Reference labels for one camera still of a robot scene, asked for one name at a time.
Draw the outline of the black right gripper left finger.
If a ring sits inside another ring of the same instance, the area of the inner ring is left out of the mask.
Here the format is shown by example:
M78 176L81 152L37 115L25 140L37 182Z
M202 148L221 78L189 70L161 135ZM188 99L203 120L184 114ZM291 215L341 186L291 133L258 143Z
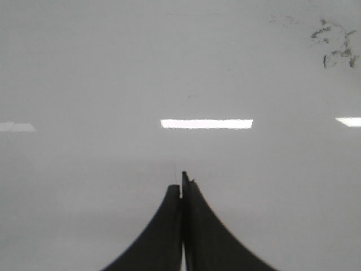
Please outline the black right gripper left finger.
M165 196L137 239L104 270L180 270L182 262L180 187L168 186Z

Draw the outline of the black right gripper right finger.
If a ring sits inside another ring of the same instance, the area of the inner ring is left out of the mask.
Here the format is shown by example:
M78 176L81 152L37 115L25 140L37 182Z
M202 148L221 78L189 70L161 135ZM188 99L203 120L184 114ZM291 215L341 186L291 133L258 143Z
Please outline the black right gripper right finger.
M185 171L182 200L187 270L275 270L228 231Z

